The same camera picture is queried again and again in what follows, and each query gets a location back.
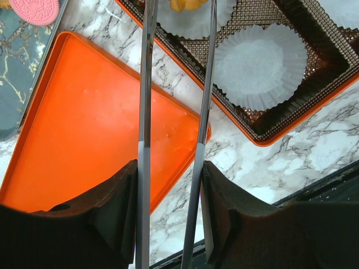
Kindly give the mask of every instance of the metal tong arm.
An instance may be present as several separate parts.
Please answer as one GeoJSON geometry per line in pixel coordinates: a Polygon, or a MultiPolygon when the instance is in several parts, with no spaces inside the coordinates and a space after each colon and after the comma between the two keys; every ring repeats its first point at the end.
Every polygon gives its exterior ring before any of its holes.
{"type": "Polygon", "coordinates": [[[212,87],[213,87],[212,76],[213,76],[213,68],[214,68],[214,50],[215,50],[216,34],[217,34],[217,0],[212,0],[208,60],[207,60],[207,68],[205,75],[204,92],[202,97],[200,125],[199,125],[198,139],[197,139],[194,170],[192,175],[190,203],[188,206],[188,215],[187,215],[187,223],[186,223],[185,242],[183,245],[181,269],[190,269],[192,265],[197,212],[198,212],[198,204],[199,204],[200,188],[201,188],[201,171],[203,168],[203,162],[205,156],[208,118],[209,118],[209,110],[210,110],[210,103],[212,97],[212,87]]]}
{"type": "Polygon", "coordinates": [[[141,50],[136,269],[148,269],[150,266],[151,76],[157,11],[158,0],[146,0],[141,50]]]}

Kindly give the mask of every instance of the marble countertop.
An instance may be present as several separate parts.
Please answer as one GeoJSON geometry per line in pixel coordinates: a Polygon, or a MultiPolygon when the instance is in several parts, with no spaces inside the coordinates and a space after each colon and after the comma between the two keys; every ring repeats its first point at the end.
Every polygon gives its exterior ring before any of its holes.
{"type": "MultiPolygon", "coordinates": [[[[70,0],[60,30],[88,37],[139,71],[141,29],[113,0],[70,0]]],[[[153,80],[199,113],[202,91],[157,45],[153,80]]],[[[265,202],[273,203],[359,159],[359,83],[351,86],[272,146],[253,145],[212,104],[212,138],[206,159],[230,180],[265,202]]],[[[17,136],[0,143],[0,182],[17,136]]],[[[150,261],[183,248],[192,165],[151,215],[150,261]]],[[[195,240],[204,238],[199,213],[195,240]]]]}

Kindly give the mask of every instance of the white paper liner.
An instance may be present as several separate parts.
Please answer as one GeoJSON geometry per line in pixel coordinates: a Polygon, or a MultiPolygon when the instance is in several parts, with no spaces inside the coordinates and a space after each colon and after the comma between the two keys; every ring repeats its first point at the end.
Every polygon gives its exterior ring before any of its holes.
{"type": "Polygon", "coordinates": [[[254,25],[216,48],[213,82],[234,105],[266,110],[294,94],[306,63],[305,45],[289,27],[254,25]]]}
{"type": "MultiPolygon", "coordinates": [[[[217,31],[229,21],[236,0],[217,1],[217,31]]],[[[159,0],[157,21],[166,32],[186,39],[202,39],[210,35],[211,0],[198,10],[173,11],[169,0],[159,0]]]]}
{"type": "Polygon", "coordinates": [[[317,0],[325,13],[339,26],[359,28],[359,0],[317,0]]]}

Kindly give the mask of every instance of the gold mesh pattern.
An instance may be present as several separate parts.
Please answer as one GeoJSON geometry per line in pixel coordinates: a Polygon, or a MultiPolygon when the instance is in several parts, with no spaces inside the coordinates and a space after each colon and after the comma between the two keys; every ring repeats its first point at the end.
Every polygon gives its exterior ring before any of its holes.
{"type": "MultiPolygon", "coordinates": [[[[142,0],[120,0],[139,21],[143,21],[142,0]]],[[[229,35],[252,25],[266,28],[284,24],[294,28],[306,44],[307,68],[294,96],[265,112],[234,106],[220,89],[213,95],[229,112],[235,124],[257,143],[277,138],[284,128],[294,126],[314,105],[340,90],[341,84],[359,77],[359,57],[352,46],[359,43],[359,31],[338,29],[315,0],[237,0],[229,21],[217,35],[217,45],[229,35]]],[[[204,83],[208,39],[186,40],[157,28],[156,38],[201,83],[204,83]]]]}

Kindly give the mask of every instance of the teal plate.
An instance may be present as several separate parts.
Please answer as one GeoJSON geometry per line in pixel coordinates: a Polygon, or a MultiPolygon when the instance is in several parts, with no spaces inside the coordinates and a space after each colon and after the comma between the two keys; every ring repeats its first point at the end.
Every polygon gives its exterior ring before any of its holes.
{"type": "Polygon", "coordinates": [[[30,25],[13,10],[0,9],[0,141],[19,128],[67,0],[61,0],[56,22],[30,25]]]}

